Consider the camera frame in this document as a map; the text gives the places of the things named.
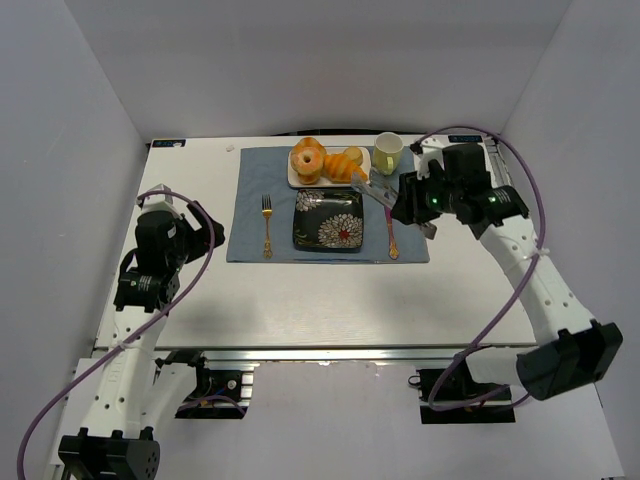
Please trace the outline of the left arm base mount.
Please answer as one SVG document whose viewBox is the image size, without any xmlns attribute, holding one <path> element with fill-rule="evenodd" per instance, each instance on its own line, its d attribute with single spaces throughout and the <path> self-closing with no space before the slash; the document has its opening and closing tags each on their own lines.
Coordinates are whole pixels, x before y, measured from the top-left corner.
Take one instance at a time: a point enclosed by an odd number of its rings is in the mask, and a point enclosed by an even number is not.
<svg viewBox="0 0 640 480">
<path fill-rule="evenodd" d="M 173 350 L 165 358 L 157 358 L 156 377 L 165 366 L 186 364 L 195 375 L 195 388 L 183 400 L 176 419 L 241 420 L 248 411 L 249 397 L 242 392 L 247 386 L 245 371 L 214 367 L 201 350 Z"/>
</svg>

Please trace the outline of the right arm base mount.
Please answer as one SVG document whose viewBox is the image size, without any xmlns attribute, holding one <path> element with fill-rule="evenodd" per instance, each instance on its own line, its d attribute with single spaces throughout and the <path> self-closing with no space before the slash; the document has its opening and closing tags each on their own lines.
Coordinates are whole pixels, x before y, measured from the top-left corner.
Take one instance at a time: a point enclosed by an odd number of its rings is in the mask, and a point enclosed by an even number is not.
<svg viewBox="0 0 640 480">
<path fill-rule="evenodd" d="M 509 424 L 516 421 L 514 409 L 511 407 L 510 390 L 503 390 L 487 401 L 476 402 L 460 409 L 443 412 L 431 409 L 427 403 L 428 394 L 443 372 L 443 369 L 419 369 L 407 380 L 408 385 L 419 393 L 420 418 L 423 425 Z M 435 396 L 435 402 L 448 404 L 471 400 L 497 388 L 496 384 L 478 384 L 465 369 L 459 369 L 444 382 Z"/>
</svg>

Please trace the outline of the orange ring donut bread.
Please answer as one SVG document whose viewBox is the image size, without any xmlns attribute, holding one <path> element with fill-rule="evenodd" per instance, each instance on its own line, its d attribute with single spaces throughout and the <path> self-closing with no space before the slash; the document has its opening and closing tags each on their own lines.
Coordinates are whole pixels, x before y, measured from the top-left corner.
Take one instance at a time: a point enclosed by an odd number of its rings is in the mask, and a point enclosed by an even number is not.
<svg viewBox="0 0 640 480">
<path fill-rule="evenodd" d="M 316 183 L 323 171 L 324 156 L 314 147 L 294 149 L 289 155 L 289 163 L 302 185 Z"/>
</svg>

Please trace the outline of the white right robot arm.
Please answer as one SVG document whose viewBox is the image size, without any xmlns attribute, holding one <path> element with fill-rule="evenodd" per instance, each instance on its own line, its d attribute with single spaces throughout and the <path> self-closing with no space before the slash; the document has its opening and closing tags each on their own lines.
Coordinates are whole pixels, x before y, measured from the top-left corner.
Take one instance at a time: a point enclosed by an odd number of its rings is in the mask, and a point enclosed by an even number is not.
<svg viewBox="0 0 640 480">
<path fill-rule="evenodd" d="M 510 282 L 531 324 L 530 349 L 484 344 L 482 331 L 454 357 L 451 371 L 497 391 L 519 386 L 546 400 L 600 381 L 623 341 L 614 323 L 601 324 L 580 303 L 543 248 L 541 225 L 517 190 L 496 185 L 478 143 L 434 147 L 416 142 L 419 168 L 399 178 L 391 215 L 427 228 L 443 214 L 467 226 Z"/>
</svg>

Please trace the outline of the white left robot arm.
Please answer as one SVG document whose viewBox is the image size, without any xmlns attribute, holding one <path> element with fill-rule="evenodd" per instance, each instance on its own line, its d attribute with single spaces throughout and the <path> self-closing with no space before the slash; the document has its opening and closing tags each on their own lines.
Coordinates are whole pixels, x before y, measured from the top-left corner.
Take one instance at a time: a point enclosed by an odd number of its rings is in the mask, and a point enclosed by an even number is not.
<svg viewBox="0 0 640 480">
<path fill-rule="evenodd" d="M 78 433 L 63 436 L 58 447 L 76 479 L 155 478 L 161 425 L 197 386 L 189 361 L 172 361 L 154 378 L 153 354 L 170 310 L 189 291 L 179 282 L 182 268 L 209 262 L 224 228 L 196 201 L 187 208 L 198 229 L 168 197 L 144 199 L 140 207 L 135 246 L 119 267 L 113 338 L 97 364 L 97 391 Z"/>
</svg>

